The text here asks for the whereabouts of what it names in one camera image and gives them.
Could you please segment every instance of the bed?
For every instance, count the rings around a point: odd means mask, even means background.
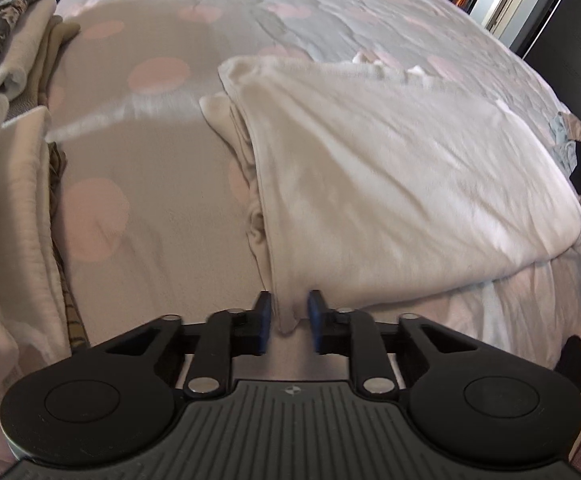
[[[549,148],[567,111],[526,64],[446,0],[61,0],[81,33],[50,83],[47,140],[66,152],[54,235],[91,344],[163,314],[200,322],[264,287],[246,238],[249,189],[200,98],[238,55],[419,67],[501,99]],[[581,338],[581,240],[551,262],[451,292],[367,307],[416,312],[554,367]],[[308,325],[241,357],[240,378],[346,376]]]

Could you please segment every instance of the pink polka dot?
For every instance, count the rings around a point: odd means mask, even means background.
[[[82,36],[87,40],[102,40],[112,36],[113,34],[118,34],[124,30],[124,27],[124,22],[120,22],[120,20],[110,20],[109,22],[97,23],[97,25],[88,27],[87,30],[82,33]]]
[[[221,18],[223,10],[219,7],[197,5],[194,7],[184,7],[177,12],[180,19],[193,23],[212,23]]]
[[[401,69],[402,68],[402,64],[400,62],[398,62],[397,59],[395,59],[394,56],[392,56],[392,54],[389,54],[387,52],[384,51],[377,51],[376,56],[378,57],[378,59],[384,63],[386,66],[389,66],[391,68],[397,68],[397,69]]]
[[[188,64],[176,57],[154,57],[138,64],[128,76],[134,92],[155,95],[170,92],[184,84],[190,76]]]
[[[462,73],[457,70],[455,65],[450,61],[443,59],[439,56],[429,56],[428,62],[433,66],[437,73],[445,79],[455,82],[461,82],[464,80]]]
[[[294,57],[295,59],[312,60],[311,56],[305,53],[301,48],[283,45],[265,46],[257,54],[259,56]]]
[[[352,16],[353,18],[360,20],[360,22],[366,23],[379,23],[379,18],[377,15],[366,9],[347,9],[346,13]]]
[[[248,205],[250,201],[248,183],[244,178],[244,173],[242,173],[237,160],[234,158],[228,163],[228,186],[235,199],[241,205]]]
[[[309,17],[313,12],[310,7],[306,5],[293,6],[289,4],[269,5],[268,10],[274,12],[280,18],[298,18],[303,19]]]
[[[101,262],[120,245],[130,204],[107,178],[88,178],[62,193],[59,206],[66,248],[82,262]]]
[[[57,110],[61,104],[64,102],[64,97],[66,96],[66,91],[63,87],[54,84],[50,87],[48,92],[48,110],[54,112]]]

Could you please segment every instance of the folded towel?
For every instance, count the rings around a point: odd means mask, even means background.
[[[368,64],[237,57],[219,75],[232,106],[200,104],[259,193],[248,236],[282,332],[312,288],[336,307],[421,298],[581,238],[570,185],[503,102]]]
[[[26,88],[11,102],[8,119],[26,113],[37,105],[48,105],[48,81],[55,67],[59,49],[78,32],[78,23],[64,22],[61,16],[51,17],[40,41],[35,62],[28,74]]]
[[[55,0],[40,0],[30,6],[7,42],[4,59],[0,63],[0,83],[9,101],[26,88],[28,73],[37,57],[48,21],[56,8]]]

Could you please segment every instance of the white fleece blanket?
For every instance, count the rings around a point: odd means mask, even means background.
[[[379,65],[236,57],[201,101],[250,185],[279,328],[508,276],[581,238],[570,184],[503,101]]]
[[[0,93],[0,401],[23,374],[70,355],[50,240],[48,110],[2,126],[7,111]],[[0,460],[12,460],[1,430]]]

